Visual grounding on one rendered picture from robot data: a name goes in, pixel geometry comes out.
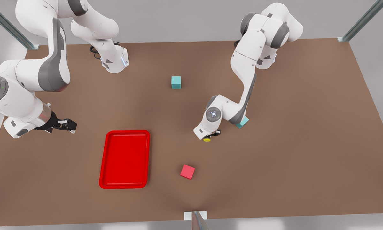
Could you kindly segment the red cube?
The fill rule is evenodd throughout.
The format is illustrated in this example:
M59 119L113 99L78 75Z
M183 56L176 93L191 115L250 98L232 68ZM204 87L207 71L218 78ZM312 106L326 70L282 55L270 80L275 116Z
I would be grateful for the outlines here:
M194 172L195 172L194 167L184 164L180 172L180 176L191 180L193 178Z

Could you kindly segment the red rectangular tray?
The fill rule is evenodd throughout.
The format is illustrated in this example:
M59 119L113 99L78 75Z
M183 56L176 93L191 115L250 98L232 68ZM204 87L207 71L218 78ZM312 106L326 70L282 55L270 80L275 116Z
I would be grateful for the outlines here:
M102 189L141 189L148 182L150 133L114 130L106 135L99 186Z

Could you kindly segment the silver frame post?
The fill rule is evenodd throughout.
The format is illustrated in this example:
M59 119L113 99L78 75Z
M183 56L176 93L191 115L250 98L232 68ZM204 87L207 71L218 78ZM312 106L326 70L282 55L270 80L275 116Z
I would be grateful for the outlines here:
M20 44L22 44L27 50L37 50L39 45L33 44L29 39L20 32L5 16L0 12L0 25L6 29L10 35L13 36Z
M361 31L362 28L364 28L365 25L367 25L368 22L370 22L371 19L374 18L374 16L377 15L377 13L383 9L383 0L377 0L370 9L367 10L367 12L364 13L364 15L354 24L354 26L345 33L342 37L337 37L338 42L349 42L352 38L354 38L355 35L357 35L358 32Z
M206 224L207 211L184 212L184 220L191 221L191 230L209 230Z

